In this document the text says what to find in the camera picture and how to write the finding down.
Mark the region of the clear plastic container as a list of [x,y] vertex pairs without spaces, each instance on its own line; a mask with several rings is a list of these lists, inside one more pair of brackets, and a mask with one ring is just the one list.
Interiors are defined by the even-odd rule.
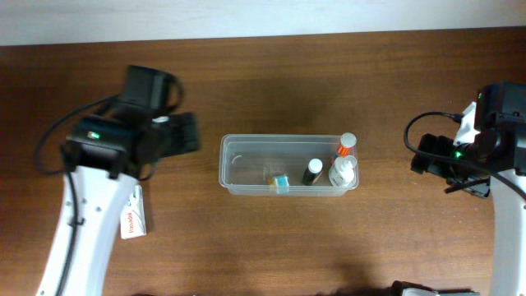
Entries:
[[[282,197],[341,197],[359,185],[334,187],[329,180],[338,135],[229,134],[223,137],[219,154],[219,184],[233,195]],[[320,159],[323,169],[312,186],[302,184],[311,159]],[[287,174],[289,191],[277,195],[268,185],[276,175]]]

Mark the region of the white medicine box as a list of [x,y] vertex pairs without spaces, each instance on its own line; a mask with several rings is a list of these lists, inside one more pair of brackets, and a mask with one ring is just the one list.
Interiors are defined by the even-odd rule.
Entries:
[[120,215],[121,239],[138,238],[147,235],[143,190],[136,185],[128,197]]

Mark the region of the gold lid balm jar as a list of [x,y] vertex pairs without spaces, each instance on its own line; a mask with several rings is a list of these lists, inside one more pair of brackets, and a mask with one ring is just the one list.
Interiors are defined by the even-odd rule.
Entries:
[[287,194],[289,191],[289,178],[287,174],[276,175],[268,180],[268,185],[277,195]]

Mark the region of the white squeeze bottle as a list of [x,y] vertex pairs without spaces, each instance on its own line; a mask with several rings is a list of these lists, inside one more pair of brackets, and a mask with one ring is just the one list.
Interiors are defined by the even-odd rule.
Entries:
[[338,157],[329,170],[329,180],[334,187],[352,187],[358,180],[355,172],[358,161],[352,155]]

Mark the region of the orange tube white cap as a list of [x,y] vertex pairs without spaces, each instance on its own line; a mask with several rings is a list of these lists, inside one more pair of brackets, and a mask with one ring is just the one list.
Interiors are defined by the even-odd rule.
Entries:
[[338,147],[331,157],[331,162],[334,163],[337,158],[350,155],[356,144],[356,136],[351,132],[345,132],[339,139]]

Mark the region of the dark bottle white cap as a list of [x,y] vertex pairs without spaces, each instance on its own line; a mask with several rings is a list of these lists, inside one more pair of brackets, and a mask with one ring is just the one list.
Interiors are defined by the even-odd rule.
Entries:
[[323,163],[320,159],[311,159],[304,171],[302,184],[305,186],[312,186],[321,175],[322,169]]

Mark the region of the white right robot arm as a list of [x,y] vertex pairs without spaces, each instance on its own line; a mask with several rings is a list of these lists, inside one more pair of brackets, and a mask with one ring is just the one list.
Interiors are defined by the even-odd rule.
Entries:
[[494,253],[490,295],[525,294],[525,141],[524,130],[476,128],[463,123],[456,138],[422,137],[419,147],[404,144],[415,157],[412,170],[446,180],[445,192],[466,191],[491,197],[494,208]]

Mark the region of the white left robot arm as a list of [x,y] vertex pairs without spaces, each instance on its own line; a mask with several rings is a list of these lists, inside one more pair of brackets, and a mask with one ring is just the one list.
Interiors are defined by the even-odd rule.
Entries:
[[120,215],[160,159],[200,148],[196,115],[126,123],[90,115],[61,147],[64,190],[39,295],[100,295]]

